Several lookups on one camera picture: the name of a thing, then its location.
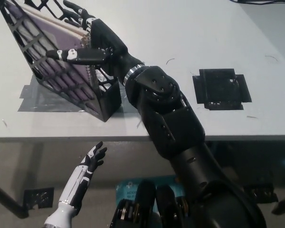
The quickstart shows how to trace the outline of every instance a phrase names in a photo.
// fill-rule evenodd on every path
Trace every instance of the gray tape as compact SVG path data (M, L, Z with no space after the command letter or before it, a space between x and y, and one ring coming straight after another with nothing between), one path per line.
M117 113L137 113L137 110L129 103L125 88L119 85L122 105ZM23 99L18 112L84 112L81 108L68 102L66 99L41 86L32 77L29 85L24 85L20 99Z

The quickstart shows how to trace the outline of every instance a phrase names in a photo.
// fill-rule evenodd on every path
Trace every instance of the robotic arm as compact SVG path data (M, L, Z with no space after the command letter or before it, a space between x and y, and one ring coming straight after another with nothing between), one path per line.
M44 228L71 228L72 218L80 209L82 199L89 187L90 180L96 168L104 163L106 147L98 151L103 143L93 147L81 163L76 166L69 178L58 203L58 209L44 223Z
M213 158L205 144L204 129L177 82L160 67L145 66L132 57L100 19L73 3L64 4L78 13L80 27L92 31L92 49L49 51L47 57L96 65L118 77L158 153L169 160L183 184L196 227L265 228L260 209Z

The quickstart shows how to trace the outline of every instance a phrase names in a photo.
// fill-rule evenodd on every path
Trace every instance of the black plastic holder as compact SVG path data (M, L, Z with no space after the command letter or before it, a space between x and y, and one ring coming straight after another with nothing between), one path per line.
M90 72L90 77L87 80L87 78L84 77L84 75L82 75L82 73L79 72L73 65L64 63L67 67L63 67L58 61L47 58L45 56L45 52L49 49L43 46L43 44L40 42L41 39L46 40L46 42L51 45L51 50L58 50L58 48L15 0L10 0L10 2L12 2L18 8L19 12L21 12L21 17L13 15L6 8L6 2L6 0L0 0L0 10L37 81L50 91L58 94L91 115L106 122L121 106L122 101L118 79L105 74L100 66L90 66L92 71ZM40 0L40 4L36 5L31 0L25 0L25 4L37 10L41 10L43 8L47 9L56 19L63 20L67 18L72 20L68 16L64 15L63 11L61 11L62 16L57 17L48 6L48 2L48 0ZM53 0L53 2L60 10L62 10L61 5L56 0ZM38 34L36 35L34 32L30 31L25 25L24 21L29 22L30 25L33 25L34 30L36 29ZM21 34L19 31L20 26L33 37L32 40L25 40L23 34ZM35 48L35 45L42 47L44 52L40 53ZM40 55L40 58L36 59L36 56L34 56L32 53L37 53ZM55 72L55 75L49 76L43 74L43 72L40 71L40 68L45 70L43 64L49 66L51 70ZM57 71L53 64L61 67L61 70ZM102 74L102 80L97 78L96 72ZM78 83L78 81L75 80L75 77L80 77L83 83Z

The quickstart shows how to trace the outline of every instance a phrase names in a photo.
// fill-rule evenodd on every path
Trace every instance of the black mesh basket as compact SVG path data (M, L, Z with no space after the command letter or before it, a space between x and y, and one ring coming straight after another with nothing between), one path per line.
M41 12L46 10L59 20L68 18L56 0L25 0L25 4ZM53 6L60 9L60 15L51 10ZM48 32L42 29L43 24L36 22L15 0L0 0L0 10L42 86L102 121L107 121L120 107L121 96L117 78L107 75L100 66L76 66L45 57L46 51L59 49L59 40L54 42ZM90 36L83 37L82 47L83 45L91 47Z

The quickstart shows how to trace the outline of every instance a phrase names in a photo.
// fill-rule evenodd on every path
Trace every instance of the table leg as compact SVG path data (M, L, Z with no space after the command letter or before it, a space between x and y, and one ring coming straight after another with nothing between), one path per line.
M19 219L25 219L29 216L28 210L19 205L12 197L0 188L0 204L7 210L17 216Z

